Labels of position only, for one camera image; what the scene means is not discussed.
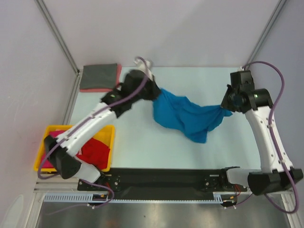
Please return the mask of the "blue t-shirt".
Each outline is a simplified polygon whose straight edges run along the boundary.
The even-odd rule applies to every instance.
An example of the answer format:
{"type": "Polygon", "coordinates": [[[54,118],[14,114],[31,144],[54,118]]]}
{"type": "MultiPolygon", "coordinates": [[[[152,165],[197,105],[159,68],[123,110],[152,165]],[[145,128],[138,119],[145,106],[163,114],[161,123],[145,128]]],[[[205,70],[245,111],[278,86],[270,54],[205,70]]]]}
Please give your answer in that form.
{"type": "Polygon", "coordinates": [[[162,89],[153,101],[153,118],[164,128],[182,132],[195,143],[206,143],[209,132],[217,128],[232,112],[220,105],[200,106],[185,96],[162,89]]]}

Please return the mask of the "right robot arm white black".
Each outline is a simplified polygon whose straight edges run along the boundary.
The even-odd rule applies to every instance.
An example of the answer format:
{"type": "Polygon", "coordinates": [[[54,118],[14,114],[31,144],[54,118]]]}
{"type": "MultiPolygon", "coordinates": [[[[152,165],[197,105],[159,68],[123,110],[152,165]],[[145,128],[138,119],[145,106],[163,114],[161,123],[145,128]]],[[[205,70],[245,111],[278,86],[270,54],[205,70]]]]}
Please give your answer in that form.
{"type": "Polygon", "coordinates": [[[252,85],[227,87],[221,107],[245,115],[258,147],[261,168],[229,168],[219,178],[220,187],[231,190],[239,184],[250,188],[256,196],[290,189],[291,181],[297,183],[304,175],[289,160],[275,119],[269,116],[273,107],[269,92],[266,89],[255,89],[252,85]]]}

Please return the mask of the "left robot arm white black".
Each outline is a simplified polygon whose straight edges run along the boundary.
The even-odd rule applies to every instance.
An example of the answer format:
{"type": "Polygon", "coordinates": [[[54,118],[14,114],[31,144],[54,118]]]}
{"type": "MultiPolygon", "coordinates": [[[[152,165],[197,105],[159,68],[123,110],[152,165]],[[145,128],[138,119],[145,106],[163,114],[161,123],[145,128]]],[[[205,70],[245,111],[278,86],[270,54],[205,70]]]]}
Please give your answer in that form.
{"type": "Polygon", "coordinates": [[[124,81],[101,98],[100,102],[83,120],[57,137],[44,139],[45,161],[49,161],[63,179],[78,178],[95,190],[105,184],[102,171],[77,158],[80,149],[110,121],[129,111],[139,100],[155,100],[161,93],[149,69],[131,70],[124,81]]]}

